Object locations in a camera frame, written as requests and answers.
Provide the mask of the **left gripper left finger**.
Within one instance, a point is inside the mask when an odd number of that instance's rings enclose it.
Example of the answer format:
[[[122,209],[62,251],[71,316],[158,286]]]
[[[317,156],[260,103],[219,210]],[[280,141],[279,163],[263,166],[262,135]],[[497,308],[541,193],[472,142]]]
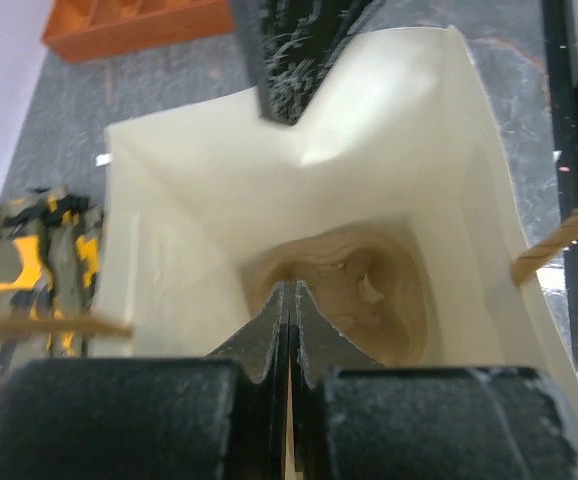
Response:
[[[0,479],[280,479],[290,287],[202,358],[34,360],[0,383]]]

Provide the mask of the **brown paper bag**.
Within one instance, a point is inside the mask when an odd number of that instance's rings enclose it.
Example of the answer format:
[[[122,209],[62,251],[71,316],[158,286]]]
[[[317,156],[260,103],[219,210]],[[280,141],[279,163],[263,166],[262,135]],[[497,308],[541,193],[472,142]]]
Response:
[[[578,373],[537,280],[498,128],[454,28],[356,37],[299,122],[263,120],[257,93],[111,125],[108,224],[94,306],[135,327],[96,356],[201,356],[251,316],[250,274],[276,246],[381,231],[423,287],[395,306],[418,333],[405,362],[546,371],[578,419]]]

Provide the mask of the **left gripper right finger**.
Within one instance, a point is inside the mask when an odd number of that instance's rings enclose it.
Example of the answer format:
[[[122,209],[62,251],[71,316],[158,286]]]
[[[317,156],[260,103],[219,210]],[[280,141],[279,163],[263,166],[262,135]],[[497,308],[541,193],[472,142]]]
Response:
[[[307,479],[578,479],[578,420],[542,371],[384,367],[300,281],[290,351],[295,466]]]

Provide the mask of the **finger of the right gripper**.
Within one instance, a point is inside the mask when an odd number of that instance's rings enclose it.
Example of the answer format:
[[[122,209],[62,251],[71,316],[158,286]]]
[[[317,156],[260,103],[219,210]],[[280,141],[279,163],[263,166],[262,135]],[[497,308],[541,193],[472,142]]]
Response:
[[[240,0],[231,3],[260,114],[296,124],[346,45],[381,1]]]

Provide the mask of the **cardboard cup carrier tray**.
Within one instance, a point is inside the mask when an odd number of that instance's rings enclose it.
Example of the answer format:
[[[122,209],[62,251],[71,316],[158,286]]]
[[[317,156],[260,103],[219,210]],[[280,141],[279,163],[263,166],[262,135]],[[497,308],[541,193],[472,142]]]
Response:
[[[389,367],[420,360],[428,337],[424,282],[392,237],[363,228],[332,231],[279,245],[250,271],[252,314],[276,283],[300,280],[329,323],[374,360]]]

